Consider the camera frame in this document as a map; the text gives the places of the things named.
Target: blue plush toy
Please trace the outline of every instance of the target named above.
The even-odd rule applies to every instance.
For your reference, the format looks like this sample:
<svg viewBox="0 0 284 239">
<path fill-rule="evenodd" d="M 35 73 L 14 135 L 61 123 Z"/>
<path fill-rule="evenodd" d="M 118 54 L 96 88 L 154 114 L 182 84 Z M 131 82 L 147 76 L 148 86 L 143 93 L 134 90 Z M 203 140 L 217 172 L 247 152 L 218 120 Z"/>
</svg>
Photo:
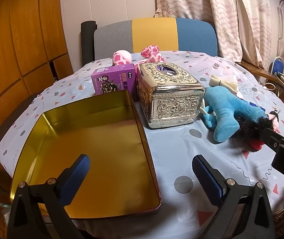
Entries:
<svg viewBox="0 0 284 239">
<path fill-rule="evenodd" d="M 203 114 L 203 118 L 208 128 L 215 129 L 214 140 L 217 142 L 224 142 L 240 129 L 236 118 L 249 119 L 256 124 L 261 118 L 268 119 L 262 109 L 249 105 L 222 86 L 208 87 L 204 100 L 209 104 L 205 111 L 215 112 Z"/>
</svg>

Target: silver tissue box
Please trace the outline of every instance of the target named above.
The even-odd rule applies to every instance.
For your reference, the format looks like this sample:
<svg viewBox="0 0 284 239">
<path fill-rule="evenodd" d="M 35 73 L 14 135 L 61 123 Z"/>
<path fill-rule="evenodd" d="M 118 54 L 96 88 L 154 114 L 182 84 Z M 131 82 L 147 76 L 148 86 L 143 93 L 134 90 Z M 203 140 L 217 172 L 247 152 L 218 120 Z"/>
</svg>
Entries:
<svg viewBox="0 0 284 239">
<path fill-rule="evenodd" d="M 150 128 L 193 123 L 205 88 L 191 74 L 173 63 L 140 64 L 138 95 Z"/>
</svg>

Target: beige bow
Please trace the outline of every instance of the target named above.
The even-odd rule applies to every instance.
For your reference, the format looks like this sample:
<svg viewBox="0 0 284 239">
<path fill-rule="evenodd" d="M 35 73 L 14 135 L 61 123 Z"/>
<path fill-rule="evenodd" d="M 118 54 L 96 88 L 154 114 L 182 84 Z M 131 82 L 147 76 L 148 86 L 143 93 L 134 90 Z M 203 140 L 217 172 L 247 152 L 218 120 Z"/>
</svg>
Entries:
<svg viewBox="0 0 284 239">
<path fill-rule="evenodd" d="M 215 75 L 211 76 L 210 82 L 208 84 L 209 86 L 223 86 L 227 88 L 232 94 L 237 95 L 238 92 L 238 84 L 237 82 L 230 82 L 226 80 L 219 79 Z"/>
</svg>

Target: orange triangle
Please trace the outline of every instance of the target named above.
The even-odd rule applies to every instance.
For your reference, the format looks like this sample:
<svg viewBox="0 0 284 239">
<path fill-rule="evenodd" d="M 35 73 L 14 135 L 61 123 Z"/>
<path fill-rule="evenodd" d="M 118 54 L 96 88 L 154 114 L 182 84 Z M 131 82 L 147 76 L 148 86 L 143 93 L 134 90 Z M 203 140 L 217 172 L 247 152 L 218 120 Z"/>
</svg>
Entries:
<svg viewBox="0 0 284 239">
<path fill-rule="evenodd" d="M 213 214 L 213 212 L 206 212 L 206 211 L 197 211 L 198 216 L 198 224 L 202 226 L 210 218 L 210 216 Z"/>
<path fill-rule="evenodd" d="M 247 159 L 249 151 L 242 150 L 242 153 L 243 153 L 245 159 Z"/>
<path fill-rule="evenodd" d="M 276 193 L 277 195 L 279 195 L 279 194 L 278 194 L 278 186 L 277 186 L 277 183 L 275 184 L 275 187 L 274 187 L 274 189 L 273 189 L 273 192 Z"/>
</svg>

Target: tablecloth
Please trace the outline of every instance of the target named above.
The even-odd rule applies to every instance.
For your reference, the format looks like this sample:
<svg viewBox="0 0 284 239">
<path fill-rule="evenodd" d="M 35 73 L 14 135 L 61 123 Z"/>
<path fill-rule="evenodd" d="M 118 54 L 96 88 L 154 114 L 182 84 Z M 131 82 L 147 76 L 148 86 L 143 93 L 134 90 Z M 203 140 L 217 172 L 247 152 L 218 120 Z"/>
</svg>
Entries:
<svg viewBox="0 0 284 239">
<path fill-rule="evenodd" d="M 278 110 L 277 131 L 284 136 L 283 102 L 262 88 L 244 68 L 205 53 L 165 51 L 162 55 L 167 62 L 189 71 L 205 87 L 208 87 L 212 74 L 217 77 L 236 75 L 239 91 L 247 101 L 263 107 L 266 112 Z M 137 53 L 132 59 L 134 63 L 142 57 Z M 93 96 L 90 75 L 97 68 L 111 65 L 112 59 L 88 63 L 34 99 L 0 142 L 0 162 L 10 176 L 13 176 L 21 149 L 39 116 L 55 107 Z M 192 171 L 192 158 L 197 154 L 202 154 L 225 178 L 231 177 L 243 185 L 262 182 L 272 210 L 275 212 L 284 207 L 284 175 L 272 168 L 275 153 L 270 148 L 263 146 L 258 152 L 250 152 L 248 145 L 236 135 L 216 143 L 213 131 L 208 130 L 200 118 L 188 125 L 151 130 L 146 126 L 140 104 L 136 106 L 144 123 L 163 198 L 161 209 L 155 215 L 135 219 L 85 221 L 90 233 L 107 239 L 196 238 L 217 210 L 210 204 Z"/>
</svg>

